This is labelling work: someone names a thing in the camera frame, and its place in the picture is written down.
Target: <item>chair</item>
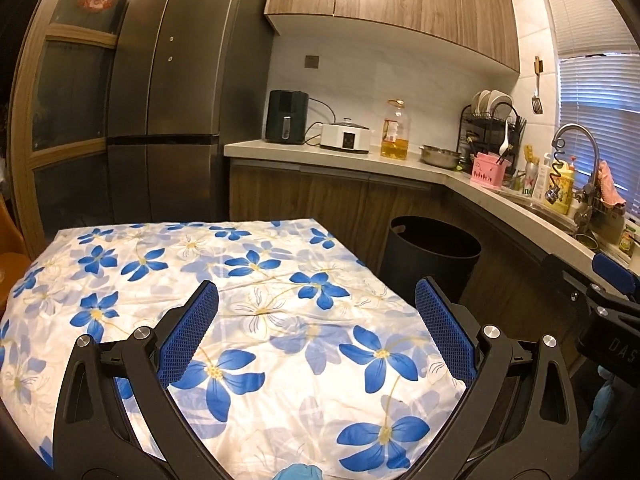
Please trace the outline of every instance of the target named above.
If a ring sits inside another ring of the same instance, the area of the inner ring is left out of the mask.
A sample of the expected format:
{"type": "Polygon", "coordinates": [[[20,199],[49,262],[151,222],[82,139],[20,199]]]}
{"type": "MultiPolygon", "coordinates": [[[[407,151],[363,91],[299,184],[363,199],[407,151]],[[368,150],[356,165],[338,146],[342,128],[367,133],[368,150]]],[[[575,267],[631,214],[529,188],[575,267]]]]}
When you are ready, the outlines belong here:
{"type": "Polygon", "coordinates": [[[30,265],[24,238],[11,220],[0,195],[0,317],[6,309],[9,291],[30,265]]]}

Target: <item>window blind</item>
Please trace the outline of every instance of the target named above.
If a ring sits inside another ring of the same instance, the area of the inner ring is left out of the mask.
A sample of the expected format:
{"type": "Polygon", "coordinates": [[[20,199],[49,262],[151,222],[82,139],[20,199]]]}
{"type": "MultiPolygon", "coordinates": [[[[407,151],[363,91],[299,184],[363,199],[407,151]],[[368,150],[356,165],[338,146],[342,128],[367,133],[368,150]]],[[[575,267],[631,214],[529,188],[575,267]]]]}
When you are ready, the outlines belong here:
{"type": "MultiPolygon", "coordinates": [[[[640,56],[611,0],[549,0],[560,58],[559,123],[594,135],[627,210],[640,214],[640,56]]],[[[563,138],[564,160],[577,157],[576,187],[593,169],[593,149],[578,132],[563,138]]]]}

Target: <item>pink utensil holder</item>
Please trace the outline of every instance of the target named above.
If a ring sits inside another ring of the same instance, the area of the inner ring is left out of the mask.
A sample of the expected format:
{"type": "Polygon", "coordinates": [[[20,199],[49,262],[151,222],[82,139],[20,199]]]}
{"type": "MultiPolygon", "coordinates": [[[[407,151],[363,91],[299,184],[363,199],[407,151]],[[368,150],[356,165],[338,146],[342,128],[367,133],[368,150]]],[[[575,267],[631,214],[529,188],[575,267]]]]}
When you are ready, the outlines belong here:
{"type": "Polygon", "coordinates": [[[500,156],[495,153],[478,153],[471,172],[471,182],[489,189],[500,189],[504,179],[504,171],[511,165],[508,160],[496,164],[500,156]]]}

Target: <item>black air fryer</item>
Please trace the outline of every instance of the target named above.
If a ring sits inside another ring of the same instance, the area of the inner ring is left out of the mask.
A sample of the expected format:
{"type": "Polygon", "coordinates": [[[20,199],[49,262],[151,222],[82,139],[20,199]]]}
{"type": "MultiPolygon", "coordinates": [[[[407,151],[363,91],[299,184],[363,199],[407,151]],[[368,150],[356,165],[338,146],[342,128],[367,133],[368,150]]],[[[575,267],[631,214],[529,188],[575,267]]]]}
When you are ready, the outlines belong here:
{"type": "Polygon", "coordinates": [[[281,144],[303,144],[308,104],[309,95],[304,92],[272,90],[264,139],[281,144]]]}

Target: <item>metal pot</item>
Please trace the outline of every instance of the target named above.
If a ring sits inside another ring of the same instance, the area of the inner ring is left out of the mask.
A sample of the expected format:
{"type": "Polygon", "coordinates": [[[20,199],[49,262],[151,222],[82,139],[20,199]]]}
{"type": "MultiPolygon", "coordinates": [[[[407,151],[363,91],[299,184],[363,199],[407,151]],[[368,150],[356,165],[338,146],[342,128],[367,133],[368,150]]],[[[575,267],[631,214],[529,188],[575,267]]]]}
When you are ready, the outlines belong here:
{"type": "Polygon", "coordinates": [[[430,166],[443,168],[444,170],[455,170],[460,161],[461,154],[451,150],[443,150],[434,146],[421,146],[422,155],[420,160],[430,166]]]}

